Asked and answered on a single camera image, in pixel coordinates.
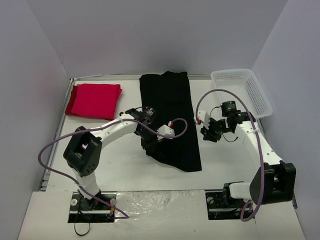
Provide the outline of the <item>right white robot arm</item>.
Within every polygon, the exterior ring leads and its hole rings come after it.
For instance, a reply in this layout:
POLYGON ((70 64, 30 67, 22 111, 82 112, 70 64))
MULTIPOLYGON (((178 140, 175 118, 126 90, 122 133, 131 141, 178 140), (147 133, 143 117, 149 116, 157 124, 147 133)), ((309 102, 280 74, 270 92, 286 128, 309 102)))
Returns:
POLYGON ((247 111, 240 111, 235 101, 220 106, 222 119, 215 120, 205 110, 197 112, 195 120, 201 125, 203 140, 218 142, 223 134, 233 133, 247 149, 252 160, 259 161, 259 167, 251 182, 232 182, 224 185, 222 202, 229 207, 240 199, 254 204, 275 204, 289 202, 294 196, 297 170, 292 163, 286 163, 268 144, 247 111))

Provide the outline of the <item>white plastic basket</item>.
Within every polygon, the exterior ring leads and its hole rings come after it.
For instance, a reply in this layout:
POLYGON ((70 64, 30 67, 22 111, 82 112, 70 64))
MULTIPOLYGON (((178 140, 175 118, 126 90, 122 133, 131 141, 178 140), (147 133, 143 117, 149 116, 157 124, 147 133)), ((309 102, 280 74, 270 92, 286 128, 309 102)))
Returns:
POLYGON ((255 119, 271 116, 273 109, 256 75, 250 69, 225 69, 210 74, 215 89, 237 95, 255 119))

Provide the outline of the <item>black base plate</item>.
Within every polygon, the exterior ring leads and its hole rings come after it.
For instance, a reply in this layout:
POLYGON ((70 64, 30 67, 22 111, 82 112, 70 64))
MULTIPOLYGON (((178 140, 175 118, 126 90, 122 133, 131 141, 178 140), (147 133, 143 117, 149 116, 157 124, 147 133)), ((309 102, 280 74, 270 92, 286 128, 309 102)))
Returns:
POLYGON ((79 192, 73 192, 68 223, 113 223, 115 210, 96 199, 87 200, 79 192))
POLYGON ((211 221, 239 220, 245 205, 243 199, 224 198, 222 190, 205 191, 207 216, 211 221))

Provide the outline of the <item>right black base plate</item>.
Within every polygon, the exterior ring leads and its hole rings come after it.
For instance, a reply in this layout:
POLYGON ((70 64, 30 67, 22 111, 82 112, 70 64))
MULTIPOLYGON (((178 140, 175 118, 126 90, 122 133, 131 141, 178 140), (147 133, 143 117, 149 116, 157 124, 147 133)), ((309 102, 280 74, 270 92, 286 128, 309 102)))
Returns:
POLYGON ((211 221, 239 220, 245 205, 243 199, 224 198, 222 190, 205 191, 207 216, 211 221))

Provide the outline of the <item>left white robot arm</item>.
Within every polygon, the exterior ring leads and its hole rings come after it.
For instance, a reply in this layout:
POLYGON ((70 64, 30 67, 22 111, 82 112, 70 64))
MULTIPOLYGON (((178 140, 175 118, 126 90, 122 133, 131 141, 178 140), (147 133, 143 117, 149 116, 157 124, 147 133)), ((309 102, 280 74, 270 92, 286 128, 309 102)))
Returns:
POLYGON ((102 149, 131 133, 141 137, 145 142, 156 143, 156 135, 135 122, 139 121, 149 127, 156 115, 156 111, 151 107, 145 107, 142 111, 131 108, 120 113, 119 118, 112 120, 110 127, 71 137, 63 157, 72 168, 79 185, 84 188, 78 191, 83 196, 82 203, 89 209, 95 209, 101 203, 101 190, 97 185, 95 170, 99 165, 102 149))

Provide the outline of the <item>folded red t shirt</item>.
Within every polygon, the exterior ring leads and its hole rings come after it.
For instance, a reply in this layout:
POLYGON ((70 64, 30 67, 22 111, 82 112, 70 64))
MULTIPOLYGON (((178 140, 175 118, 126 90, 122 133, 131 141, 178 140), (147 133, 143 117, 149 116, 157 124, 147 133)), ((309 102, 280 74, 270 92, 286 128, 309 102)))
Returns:
POLYGON ((83 83, 72 88, 65 114, 90 119, 115 119, 116 106, 122 93, 120 84, 83 83))

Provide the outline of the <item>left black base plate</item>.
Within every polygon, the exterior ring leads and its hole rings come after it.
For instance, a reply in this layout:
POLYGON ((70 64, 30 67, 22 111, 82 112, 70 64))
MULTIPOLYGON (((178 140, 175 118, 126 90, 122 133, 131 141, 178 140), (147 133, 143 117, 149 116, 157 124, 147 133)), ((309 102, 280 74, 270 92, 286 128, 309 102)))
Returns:
POLYGON ((68 223, 113 223, 115 210, 96 199, 87 200, 79 192, 73 192, 68 223))

